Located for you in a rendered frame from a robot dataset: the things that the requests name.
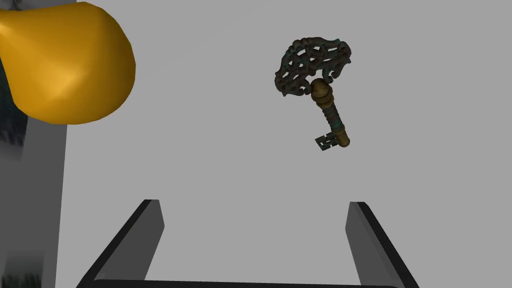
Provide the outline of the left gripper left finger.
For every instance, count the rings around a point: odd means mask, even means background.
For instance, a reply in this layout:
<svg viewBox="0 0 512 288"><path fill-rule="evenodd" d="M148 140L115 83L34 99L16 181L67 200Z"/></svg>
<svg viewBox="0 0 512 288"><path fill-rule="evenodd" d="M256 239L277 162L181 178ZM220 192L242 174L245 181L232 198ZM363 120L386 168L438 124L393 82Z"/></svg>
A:
<svg viewBox="0 0 512 288"><path fill-rule="evenodd" d="M104 279L144 281L164 228L161 202L143 200L76 288L93 288Z"/></svg>

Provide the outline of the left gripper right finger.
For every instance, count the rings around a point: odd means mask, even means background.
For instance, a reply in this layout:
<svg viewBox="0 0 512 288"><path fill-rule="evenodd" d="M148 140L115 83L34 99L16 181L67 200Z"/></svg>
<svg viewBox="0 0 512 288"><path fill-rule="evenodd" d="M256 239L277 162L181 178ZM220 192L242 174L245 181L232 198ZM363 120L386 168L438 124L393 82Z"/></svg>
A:
<svg viewBox="0 0 512 288"><path fill-rule="evenodd" d="M350 202L345 233L360 282L356 288L419 288L365 202Z"/></svg>

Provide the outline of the yellow pear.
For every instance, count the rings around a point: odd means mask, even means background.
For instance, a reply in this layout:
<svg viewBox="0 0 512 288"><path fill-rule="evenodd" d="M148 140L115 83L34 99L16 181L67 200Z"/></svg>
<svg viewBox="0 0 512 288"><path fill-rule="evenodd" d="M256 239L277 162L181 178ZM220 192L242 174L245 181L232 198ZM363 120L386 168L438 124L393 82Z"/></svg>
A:
<svg viewBox="0 0 512 288"><path fill-rule="evenodd" d="M122 27L84 1L0 9L0 60L17 108L53 125L107 117L126 101L136 79Z"/></svg>

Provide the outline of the ornate bronze key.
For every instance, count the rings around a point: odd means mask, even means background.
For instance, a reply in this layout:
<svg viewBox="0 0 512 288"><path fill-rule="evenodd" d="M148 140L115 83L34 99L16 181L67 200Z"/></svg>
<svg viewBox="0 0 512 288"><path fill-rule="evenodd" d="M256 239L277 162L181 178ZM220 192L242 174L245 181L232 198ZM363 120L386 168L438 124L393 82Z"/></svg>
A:
<svg viewBox="0 0 512 288"><path fill-rule="evenodd" d="M322 151L346 148L350 139L334 102L332 83L351 63L352 51L345 41L322 37L297 39L287 48L275 73L274 84L282 96L308 95L321 109L330 132L315 139Z"/></svg>

